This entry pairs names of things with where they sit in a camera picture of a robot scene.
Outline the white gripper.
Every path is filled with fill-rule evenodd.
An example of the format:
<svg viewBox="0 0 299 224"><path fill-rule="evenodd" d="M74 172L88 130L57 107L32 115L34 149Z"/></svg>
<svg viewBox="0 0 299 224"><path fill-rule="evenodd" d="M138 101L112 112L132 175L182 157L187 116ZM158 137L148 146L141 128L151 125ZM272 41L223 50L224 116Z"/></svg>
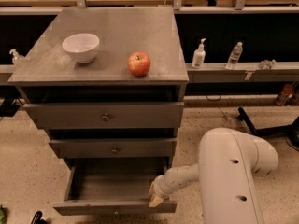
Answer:
<svg viewBox="0 0 299 224"><path fill-rule="evenodd" d="M173 190L166 184L165 177L163 175L157 176L149 187L148 195L151 197L149 207L157 207L164 199L169 198L172 193Z"/></svg>

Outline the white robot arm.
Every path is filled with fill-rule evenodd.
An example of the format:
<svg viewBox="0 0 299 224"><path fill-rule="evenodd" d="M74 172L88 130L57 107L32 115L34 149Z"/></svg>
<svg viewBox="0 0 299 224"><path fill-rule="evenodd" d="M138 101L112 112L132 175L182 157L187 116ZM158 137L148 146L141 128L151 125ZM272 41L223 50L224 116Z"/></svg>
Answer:
<svg viewBox="0 0 299 224"><path fill-rule="evenodd" d="M215 128L200 140L196 164L170 168L154 179L149 207L197 181L205 224L264 224L253 177L277 168L278 154L266 140Z"/></svg>

